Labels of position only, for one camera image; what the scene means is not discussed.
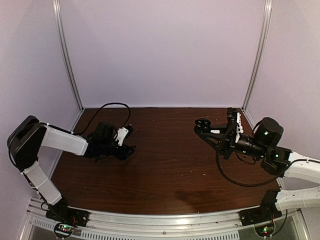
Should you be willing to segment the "black round cap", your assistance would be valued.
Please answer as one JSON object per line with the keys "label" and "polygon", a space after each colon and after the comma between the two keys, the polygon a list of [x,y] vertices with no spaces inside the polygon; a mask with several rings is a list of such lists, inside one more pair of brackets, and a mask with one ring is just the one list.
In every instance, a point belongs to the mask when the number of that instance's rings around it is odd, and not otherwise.
{"label": "black round cap", "polygon": [[211,129],[211,121],[207,118],[198,118],[194,121],[194,131],[196,134],[208,133]]}

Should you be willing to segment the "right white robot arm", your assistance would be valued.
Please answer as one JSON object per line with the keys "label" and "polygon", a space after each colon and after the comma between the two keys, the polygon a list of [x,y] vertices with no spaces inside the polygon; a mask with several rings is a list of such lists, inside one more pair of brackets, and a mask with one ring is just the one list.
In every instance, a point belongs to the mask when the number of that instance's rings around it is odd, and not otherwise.
{"label": "right white robot arm", "polygon": [[[252,135],[243,133],[240,117],[229,117],[227,124],[212,126],[206,118],[195,120],[195,133],[215,150],[215,161],[220,174],[230,183],[246,188],[267,185],[278,178],[297,178],[320,182],[320,161],[303,156],[291,149],[278,146],[284,129],[270,117],[255,126]],[[240,183],[228,177],[220,164],[220,157],[229,159],[232,153],[252,157],[273,177],[260,183]],[[300,190],[269,190],[256,210],[259,220],[268,220],[276,211],[312,208],[320,205],[320,188]]]}

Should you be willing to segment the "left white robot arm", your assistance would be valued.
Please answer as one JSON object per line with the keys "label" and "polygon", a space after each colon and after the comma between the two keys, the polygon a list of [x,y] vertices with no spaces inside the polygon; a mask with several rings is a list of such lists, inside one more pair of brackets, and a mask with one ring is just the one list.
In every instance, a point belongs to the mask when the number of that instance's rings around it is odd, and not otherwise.
{"label": "left white robot arm", "polygon": [[124,161],[136,149],[134,145],[124,143],[132,132],[130,125],[116,128],[113,124],[99,122],[94,132],[83,136],[29,115],[8,137],[8,155],[39,195],[53,206],[53,215],[61,222],[67,222],[72,218],[72,211],[63,204],[62,194],[42,169],[38,158],[40,148],[56,149],[88,159],[113,156]]}

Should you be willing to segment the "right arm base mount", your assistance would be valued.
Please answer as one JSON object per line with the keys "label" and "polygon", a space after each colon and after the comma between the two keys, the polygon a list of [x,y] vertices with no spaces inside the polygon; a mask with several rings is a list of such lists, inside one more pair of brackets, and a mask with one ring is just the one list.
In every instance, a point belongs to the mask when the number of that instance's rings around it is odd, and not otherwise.
{"label": "right arm base mount", "polygon": [[258,207],[244,209],[239,212],[242,226],[255,225],[271,221],[282,216],[282,212],[276,207],[276,197],[280,190],[267,190]]}

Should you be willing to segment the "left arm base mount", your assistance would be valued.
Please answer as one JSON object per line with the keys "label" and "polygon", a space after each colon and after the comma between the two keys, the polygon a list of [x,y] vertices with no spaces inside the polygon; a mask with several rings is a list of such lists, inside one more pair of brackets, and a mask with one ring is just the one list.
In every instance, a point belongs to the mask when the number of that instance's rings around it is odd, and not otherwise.
{"label": "left arm base mount", "polygon": [[46,218],[71,226],[87,226],[90,213],[86,210],[69,207],[69,203],[65,197],[62,197],[56,204],[47,204],[47,206]]}

